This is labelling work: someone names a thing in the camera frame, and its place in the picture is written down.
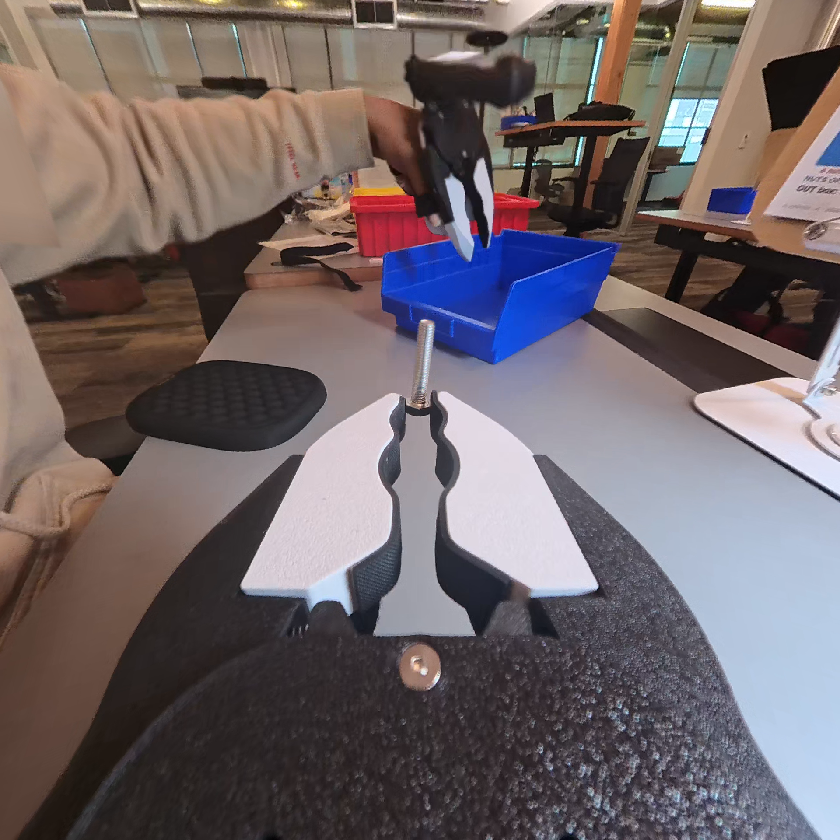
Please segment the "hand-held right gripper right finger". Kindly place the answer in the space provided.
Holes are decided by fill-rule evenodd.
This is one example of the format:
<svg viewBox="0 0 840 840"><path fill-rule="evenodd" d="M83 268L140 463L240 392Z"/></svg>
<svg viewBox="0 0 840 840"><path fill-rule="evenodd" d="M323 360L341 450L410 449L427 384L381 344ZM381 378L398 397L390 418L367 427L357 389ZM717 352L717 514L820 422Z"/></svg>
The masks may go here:
<svg viewBox="0 0 840 840"><path fill-rule="evenodd" d="M598 582L534 453L450 392L435 393L435 563L468 612L590 595Z"/></svg>

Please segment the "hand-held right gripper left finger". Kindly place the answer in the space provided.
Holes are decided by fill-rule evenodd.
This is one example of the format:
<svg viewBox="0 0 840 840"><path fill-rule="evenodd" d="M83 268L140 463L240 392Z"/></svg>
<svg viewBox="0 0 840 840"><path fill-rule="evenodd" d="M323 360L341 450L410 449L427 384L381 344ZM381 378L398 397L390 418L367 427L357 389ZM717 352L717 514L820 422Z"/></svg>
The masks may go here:
<svg viewBox="0 0 840 840"><path fill-rule="evenodd" d="M369 610L400 573L405 401L388 393L309 446L242 580L252 596Z"/></svg>

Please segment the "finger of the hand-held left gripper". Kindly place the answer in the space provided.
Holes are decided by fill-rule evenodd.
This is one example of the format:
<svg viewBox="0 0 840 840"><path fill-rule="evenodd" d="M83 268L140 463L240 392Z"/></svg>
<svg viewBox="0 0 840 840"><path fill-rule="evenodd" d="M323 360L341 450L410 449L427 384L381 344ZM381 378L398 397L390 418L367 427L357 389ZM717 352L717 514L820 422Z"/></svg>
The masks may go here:
<svg viewBox="0 0 840 840"><path fill-rule="evenodd" d="M453 174L447 175L440 186L440 202L444 210L444 231L460 258L473 259L475 242L467 212L465 188Z"/></svg>
<svg viewBox="0 0 840 840"><path fill-rule="evenodd" d="M494 226L495 197L491 169L488 169L484 155L476 160L472 175L469 176L469 203L479 241L484 249L488 249Z"/></svg>

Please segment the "blue plastic bin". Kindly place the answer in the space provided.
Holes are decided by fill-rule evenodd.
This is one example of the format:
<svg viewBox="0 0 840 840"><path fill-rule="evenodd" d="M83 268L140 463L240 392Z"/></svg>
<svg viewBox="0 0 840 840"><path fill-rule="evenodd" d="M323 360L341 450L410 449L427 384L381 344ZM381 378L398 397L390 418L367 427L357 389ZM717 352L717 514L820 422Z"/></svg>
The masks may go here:
<svg viewBox="0 0 840 840"><path fill-rule="evenodd" d="M471 261L448 240L385 254L381 304L451 350L497 364L591 312L620 245L504 229Z"/></svg>
<svg viewBox="0 0 840 840"><path fill-rule="evenodd" d="M716 187L710 191L707 212L748 216L753 208L758 190L752 186Z"/></svg>

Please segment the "thin steel screw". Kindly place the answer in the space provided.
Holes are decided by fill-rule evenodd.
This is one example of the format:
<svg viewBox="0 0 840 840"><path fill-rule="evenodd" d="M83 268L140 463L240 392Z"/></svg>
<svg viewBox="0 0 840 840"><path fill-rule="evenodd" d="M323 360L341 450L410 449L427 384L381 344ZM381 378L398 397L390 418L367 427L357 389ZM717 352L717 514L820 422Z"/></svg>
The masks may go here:
<svg viewBox="0 0 840 840"><path fill-rule="evenodd" d="M413 373L412 390L406 406L415 412L429 408L429 375L434 352L435 323L431 319L422 319L417 325L416 358Z"/></svg>

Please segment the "person's left forearm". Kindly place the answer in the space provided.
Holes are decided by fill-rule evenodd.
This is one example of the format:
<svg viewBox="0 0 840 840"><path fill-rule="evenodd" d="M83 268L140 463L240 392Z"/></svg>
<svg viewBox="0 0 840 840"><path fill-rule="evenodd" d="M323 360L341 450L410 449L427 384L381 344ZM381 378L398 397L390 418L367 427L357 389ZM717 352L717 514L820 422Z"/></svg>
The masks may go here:
<svg viewBox="0 0 840 840"><path fill-rule="evenodd" d="M373 153L358 89L123 102L2 65L2 164L31 166L27 188L51 218L28 226L36 244L2 234L16 286L200 242Z"/></svg>

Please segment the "person's left hand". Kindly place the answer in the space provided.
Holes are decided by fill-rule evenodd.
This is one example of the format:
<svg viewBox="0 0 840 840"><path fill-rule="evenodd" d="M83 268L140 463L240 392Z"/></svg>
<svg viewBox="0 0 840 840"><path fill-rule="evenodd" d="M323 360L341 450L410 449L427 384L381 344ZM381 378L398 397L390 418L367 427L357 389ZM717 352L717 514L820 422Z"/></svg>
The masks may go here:
<svg viewBox="0 0 840 840"><path fill-rule="evenodd" d="M374 158L386 163L406 194L425 195L420 111L368 94L364 95L364 107Z"/></svg>

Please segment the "red plastic bin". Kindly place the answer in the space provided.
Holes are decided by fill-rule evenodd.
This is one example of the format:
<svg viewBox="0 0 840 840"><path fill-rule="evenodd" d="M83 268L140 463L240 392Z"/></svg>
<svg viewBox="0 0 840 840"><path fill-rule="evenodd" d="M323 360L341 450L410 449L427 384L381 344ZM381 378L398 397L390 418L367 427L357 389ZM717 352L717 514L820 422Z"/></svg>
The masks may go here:
<svg viewBox="0 0 840 840"><path fill-rule="evenodd" d="M495 193L494 197L493 235L499 235L503 229L528 229L531 210L539 207L540 201L501 193ZM412 197L351 197L350 210L359 251L366 258L383 257L395 250L446 239L446 234L431 232L416 215Z"/></svg>

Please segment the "wooden standing desk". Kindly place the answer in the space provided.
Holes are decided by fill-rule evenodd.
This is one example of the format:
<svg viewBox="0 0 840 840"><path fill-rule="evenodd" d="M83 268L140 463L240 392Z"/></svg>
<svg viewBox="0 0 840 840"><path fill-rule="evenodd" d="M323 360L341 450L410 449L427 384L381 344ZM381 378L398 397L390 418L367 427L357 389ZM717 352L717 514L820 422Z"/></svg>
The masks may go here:
<svg viewBox="0 0 840 840"><path fill-rule="evenodd" d="M584 151L581 159L583 186L575 188L573 202L576 207L579 207L583 204L585 188L589 183L596 139L610 138L619 133L644 127L646 127L646 122L640 120L561 120L502 129L496 132L496 136L503 139L505 148L527 150L519 193L522 197L530 196L532 167L538 148L561 145L569 138L583 138Z"/></svg>

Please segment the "black backpack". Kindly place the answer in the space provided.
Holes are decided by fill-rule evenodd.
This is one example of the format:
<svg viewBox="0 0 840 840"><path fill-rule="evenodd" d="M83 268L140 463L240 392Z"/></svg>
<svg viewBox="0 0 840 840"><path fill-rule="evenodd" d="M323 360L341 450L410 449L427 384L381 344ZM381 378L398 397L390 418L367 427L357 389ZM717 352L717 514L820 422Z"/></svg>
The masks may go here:
<svg viewBox="0 0 840 840"><path fill-rule="evenodd" d="M635 110L619 103L603 101L582 102L566 118L578 122L624 122L634 121Z"/></svg>

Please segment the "black wrist rest pad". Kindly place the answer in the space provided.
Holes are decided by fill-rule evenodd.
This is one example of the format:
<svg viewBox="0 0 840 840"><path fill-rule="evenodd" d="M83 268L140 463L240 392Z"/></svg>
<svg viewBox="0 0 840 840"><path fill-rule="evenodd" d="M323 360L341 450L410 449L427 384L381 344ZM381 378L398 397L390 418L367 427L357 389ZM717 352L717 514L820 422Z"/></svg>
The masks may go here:
<svg viewBox="0 0 840 840"><path fill-rule="evenodd" d="M229 452L286 443L327 401L315 374L236 360L191 365L135 397L125 418L138 434Z"/></svg>

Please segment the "light wooden board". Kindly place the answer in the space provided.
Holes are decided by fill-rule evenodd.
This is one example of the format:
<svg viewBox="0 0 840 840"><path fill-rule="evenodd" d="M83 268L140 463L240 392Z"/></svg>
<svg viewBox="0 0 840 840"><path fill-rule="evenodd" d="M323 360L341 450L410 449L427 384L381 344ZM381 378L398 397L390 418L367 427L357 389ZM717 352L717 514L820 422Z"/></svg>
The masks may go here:
<svg viewBox="0 0 840 840"><path fill-rule="evenodd" d="M284 266L281 253L289 248L321 247L339 242L352 244L348 253L318 257L319 262L301 266ZM245 282L250 290L292 287L345 288L340 272L361 286L382 279L382 257L363 257L354 237L324 234L308 223L283 224L267 239L259 242L260 251L245 269Z"/></svg>

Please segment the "wooden office desk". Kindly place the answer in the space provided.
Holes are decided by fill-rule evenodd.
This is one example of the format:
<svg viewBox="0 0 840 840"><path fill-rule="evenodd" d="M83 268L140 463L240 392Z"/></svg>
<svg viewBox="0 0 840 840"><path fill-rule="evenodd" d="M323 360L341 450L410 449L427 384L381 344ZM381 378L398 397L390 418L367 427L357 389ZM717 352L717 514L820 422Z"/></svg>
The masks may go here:
<svg viewBox="0 0 840 840"><path fill-rule="evenodd" d="M823 291L838 292L837 263L787 254L760 245L746 217L726 213L692 214L681 210L644 211L636 220L657 224L654 242L679 252L665 298L679 303L699 257L769 271Z"/></svg>

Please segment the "black mesh office chair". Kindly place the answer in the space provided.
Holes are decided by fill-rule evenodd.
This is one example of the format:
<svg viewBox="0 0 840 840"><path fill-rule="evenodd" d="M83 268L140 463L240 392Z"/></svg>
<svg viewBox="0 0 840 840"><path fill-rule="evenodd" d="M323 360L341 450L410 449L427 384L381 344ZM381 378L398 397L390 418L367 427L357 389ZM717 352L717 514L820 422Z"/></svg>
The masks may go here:
<svg viewBox="0 0 840 840"><path fill-rule="evenodd" d="M273 239L283 224L283 212L290 207L291 200L286 200L248 222L177 246L192 282L207 340L214 337L247 291L245 269L260 252L260 242Z"/></svg>

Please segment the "white document stand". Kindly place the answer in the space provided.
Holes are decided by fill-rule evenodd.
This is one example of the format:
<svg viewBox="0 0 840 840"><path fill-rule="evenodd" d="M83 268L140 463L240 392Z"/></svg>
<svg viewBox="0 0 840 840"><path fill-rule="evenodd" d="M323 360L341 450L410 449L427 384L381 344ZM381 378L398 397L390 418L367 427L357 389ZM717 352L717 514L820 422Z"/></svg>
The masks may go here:
<svg viewBox="0 0 840 840"><path fill-rule="evenodd" d="M830 116L816 104L802 124ZM750 221L761 245L839 266L839 215L807 223L763 215ZM834 497L839 496L839 327L831 327L809 381L781 377L698 394L699 414Z"/></svg>

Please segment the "person's torso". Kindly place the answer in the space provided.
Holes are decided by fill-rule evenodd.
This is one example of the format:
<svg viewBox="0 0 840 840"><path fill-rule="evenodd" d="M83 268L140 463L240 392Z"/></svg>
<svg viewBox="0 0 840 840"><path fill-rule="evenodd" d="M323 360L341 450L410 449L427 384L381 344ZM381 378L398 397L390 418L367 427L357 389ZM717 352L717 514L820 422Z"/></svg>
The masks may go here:
<svg viewBox="0 0 840 840"><path fill-rule="evenodd" d="M1 279L1 642L21 623L116 481L81 456Z"/></svg>

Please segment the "printed instruction sheet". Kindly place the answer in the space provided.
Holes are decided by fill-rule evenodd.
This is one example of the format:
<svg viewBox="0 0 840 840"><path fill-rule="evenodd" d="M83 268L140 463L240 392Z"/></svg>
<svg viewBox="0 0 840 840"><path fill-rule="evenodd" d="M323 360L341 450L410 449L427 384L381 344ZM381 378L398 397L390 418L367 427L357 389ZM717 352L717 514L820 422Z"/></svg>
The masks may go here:
<svg viewBox="0 0 840 840"><path fill-rule="evenodd" d="M793 135L780 185L763 211L791 221L825 222L839 215L839 109Z"/></svg>

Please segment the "black computer monitor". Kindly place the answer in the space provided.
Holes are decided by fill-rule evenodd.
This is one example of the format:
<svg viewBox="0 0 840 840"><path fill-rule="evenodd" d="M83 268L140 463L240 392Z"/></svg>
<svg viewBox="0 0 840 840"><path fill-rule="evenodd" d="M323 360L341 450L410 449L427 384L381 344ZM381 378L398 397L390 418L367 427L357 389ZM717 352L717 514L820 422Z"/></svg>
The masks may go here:
<svg viewBox="0 0 840 840"><path fill-rule="evenodd" d="M801 126L838 68L838 45L776 59L763 68L770 130Z"/></svg>

